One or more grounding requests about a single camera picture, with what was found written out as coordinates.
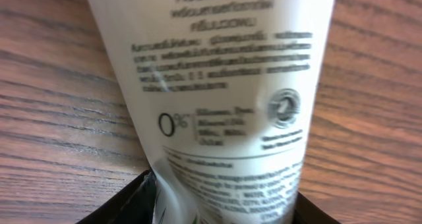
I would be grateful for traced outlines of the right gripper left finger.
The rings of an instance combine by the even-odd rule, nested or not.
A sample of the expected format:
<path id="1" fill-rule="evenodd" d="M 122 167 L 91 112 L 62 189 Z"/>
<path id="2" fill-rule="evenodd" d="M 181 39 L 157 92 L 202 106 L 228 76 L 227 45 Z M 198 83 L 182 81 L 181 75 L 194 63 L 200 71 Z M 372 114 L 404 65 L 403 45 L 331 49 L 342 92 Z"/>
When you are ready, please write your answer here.
<path id="1" fill-rule="evenodd" d="M 146 170 L 77 224 L 152 224 L 156 176 Z"/>

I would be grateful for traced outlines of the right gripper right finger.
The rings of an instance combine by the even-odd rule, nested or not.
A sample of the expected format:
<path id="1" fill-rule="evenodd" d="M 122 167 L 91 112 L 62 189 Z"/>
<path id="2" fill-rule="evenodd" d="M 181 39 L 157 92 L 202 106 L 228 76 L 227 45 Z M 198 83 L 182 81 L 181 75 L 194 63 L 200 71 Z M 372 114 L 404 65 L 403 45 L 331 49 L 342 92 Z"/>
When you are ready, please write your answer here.
<path id="1" fill-rule="evenodd" d="M 329 216 L 318 208 L 300 192 L 297 194 L 293 224 L 340 224 L 339 221 Z"/>

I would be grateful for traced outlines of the white cosmetic tube gold cap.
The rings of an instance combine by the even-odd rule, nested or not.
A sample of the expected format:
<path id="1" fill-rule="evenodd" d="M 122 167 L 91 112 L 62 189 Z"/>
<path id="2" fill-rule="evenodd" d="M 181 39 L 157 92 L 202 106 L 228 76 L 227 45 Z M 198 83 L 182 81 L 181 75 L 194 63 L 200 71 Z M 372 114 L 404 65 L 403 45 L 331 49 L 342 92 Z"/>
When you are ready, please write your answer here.
<path id="1" fill-rule="evenodd" d="M 154 223 L 293 222 L 335 0 L 88 0 Z"/>

